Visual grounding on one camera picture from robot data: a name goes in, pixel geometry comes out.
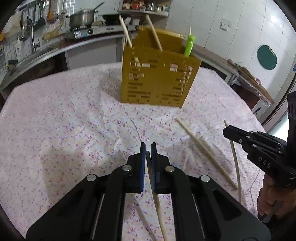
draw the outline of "metal bolt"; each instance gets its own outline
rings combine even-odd
[[[175,168],[174,168],[173,166],[166,166],[166,167],[165,167],[165,170],[166,170],[167,172],[173,172],[173,171],[175,170]]]
[[[208,182],[211,180],[210,177],[207,176],[207,175],[202,175],[202,176],[200,177],[200,179],[201,179],[203,182],[205,182],[205,183],[208,183]]]
[[[131,170],[131,165],[124,165],[123,167],[122,167],[122,170],[124,170],[124,171],[130,171]]]
[[[92,182],[96,179],[96,175],[95,174],[89,174],[86,179],[89,181],[89,182]]]

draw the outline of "green round object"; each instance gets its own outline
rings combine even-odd
[[[276,54],[268,45],[262,45],[257,51],[257,58],[261,66],[265,69],[272,70],[276,67]]]

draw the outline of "wall socket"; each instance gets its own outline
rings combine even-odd
[[[227,31],[231,27],[231,22],[222,18],[220,28],[224,31]]]

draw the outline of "pink flower pattern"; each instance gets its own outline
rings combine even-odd
[[[214,72],[200,68],[183,107],[120,103],[121,63],[50,75],[16,87],[0,113],[0,203],[22,235],[86,175],[110,174],[152,142],[173,166],[208,174],[234,198],[238,192],[174,120],[202,135],[236,182],[223,120],[264,131],[246,103]],[[243,205],[254,215],[263,172],[235,144]],[[169,194],[160,195],[166,232],[175,240]],[[163,240],[147,169],[144,192],[127,194],[122,240]]]

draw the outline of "faucet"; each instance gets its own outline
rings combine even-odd
[[[32,51],[33,51],[33,53],[36,53],[37,52],[37,50],[36,50],[36,48],[38,48],[38,47],[40,47],[40,40],[38,39],[38,44],[35,44],[35,42],[34,42],[34,33],[33,33],[33,22],[32,22],[32,20],[29,18],[29,16],[27,16],[27,23],[28,23],[28,25],[30,25],[30,27],[31,27],[31,37],[32,37]]]

